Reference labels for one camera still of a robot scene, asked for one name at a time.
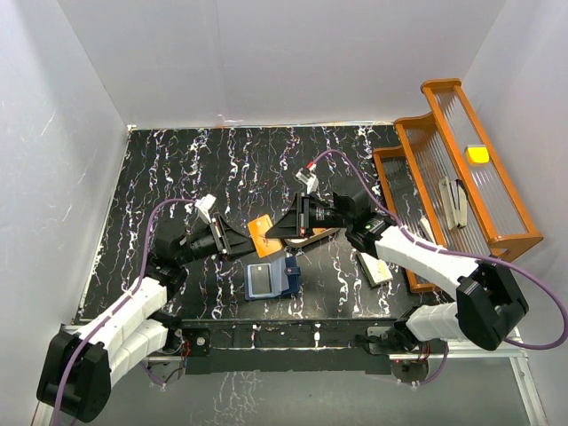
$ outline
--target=black marble surface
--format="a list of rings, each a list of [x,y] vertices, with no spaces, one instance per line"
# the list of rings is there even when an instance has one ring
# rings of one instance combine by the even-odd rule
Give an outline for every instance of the black marble surface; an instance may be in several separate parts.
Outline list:
[[[247,223],[268,214],[274,222],[294,192],[303,189],[296,171],[327,148],[344,151],[363,171],[377,193],[373,149],[399,144],[391,126],[140,130],[130,135],[95,267],[77,320],[91,320],[114,302],[138,276],[146,221],[152,208],[168,198],[217,197],[217,211],[235,229],[248,234]],[[331,195],[334,175],[350,175],[338,158],[317,168],[319,193]],[[190,205],[171,206],[169,216],[180,229],[199,220]],[[245,301],[243,271],[258,263],[256,254],[235,262],[218,257],[187,266],[189,278],[165,307],[187,320],[299,320],[394,318],[409,307],[432,302],[437,295],[408,292],[406,275],[390,264],[394,280],[370,288],[343,233],[298,253],[303,284],[288,298]]]

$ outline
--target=yellow block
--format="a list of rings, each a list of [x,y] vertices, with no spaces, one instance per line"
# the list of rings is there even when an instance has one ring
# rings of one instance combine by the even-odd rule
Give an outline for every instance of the yellow block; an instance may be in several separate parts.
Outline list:
[[[472,166],[481,166],[489,162],[489,152],[484,145],[468,145],[465,152]]]
[[[266,231],[272,228],[272,220],[268,215],[251,220],[248,222],[248,228],[250,231],[250,237],[255,243],[258,257],[265,257],[282,249],[282,243],[280,240],[269,240],[265,236]]]

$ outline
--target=orange card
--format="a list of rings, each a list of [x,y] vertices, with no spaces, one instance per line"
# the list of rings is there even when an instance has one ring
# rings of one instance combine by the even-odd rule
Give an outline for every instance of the orange card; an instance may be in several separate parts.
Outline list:
[[[259,257],[271,255],[282,249],[280,240],[269,240],[265,237],[266,231],[272,228],[270,216],[264,215],[258,219],[251,220],[248,222],[248,228]]]

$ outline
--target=marble tabletop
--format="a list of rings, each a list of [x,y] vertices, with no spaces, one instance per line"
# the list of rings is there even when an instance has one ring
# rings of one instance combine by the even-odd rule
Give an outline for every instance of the marble tabletop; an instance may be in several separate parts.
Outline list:
[[[373,149],[398,144],[392,126],[133,131],[76,319],[95,318],[132,285],[148,216],[160,201],[212,193],[229,225],[248,234],[249,221],[268,214],[275,222],[283,215],[294,192],[303,189],[296,171],[321,151],[344,151],[380,194]],[[321,161],[317,174],[319,193],[329,198],[331,179],[351,171],[332,158]],[[191,205],[163,209],[158,227],[161,217],[190,231],[199,220]],[[164,311],[184,320],[396,318],[438,297],[410,294],[404,271],[394,264],[389,265],[393,281],[371,288],[343,232],[299,250],[297,259],[303,281],[299,294],[260,301],[244,299],[244,269],[259,263],[256,254],[234,262],[216,256],[193,262],[185,285]]]

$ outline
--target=wooden rack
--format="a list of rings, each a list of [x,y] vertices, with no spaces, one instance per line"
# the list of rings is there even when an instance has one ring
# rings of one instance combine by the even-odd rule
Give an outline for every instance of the wooden rack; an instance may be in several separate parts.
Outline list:
[[[431,80],[422,85],[431,111],[420,117],[400,118],[395,130],[400,146],[374,150],[375,165],[387,207],[419,232],[420,216],[408,215],[392,196],[389,162],[404,163],[411,172],[437,244],[469,253],[493,254],[512,261],[542,240],[517,189],[504,169],[458,79]],[[484,145],[490,161],[472,166],[465,158],[468,145]],[[438,182],[460,179],[468,195],[468,225],[448,229]],[[437,289],[407,272],[411,291]]]

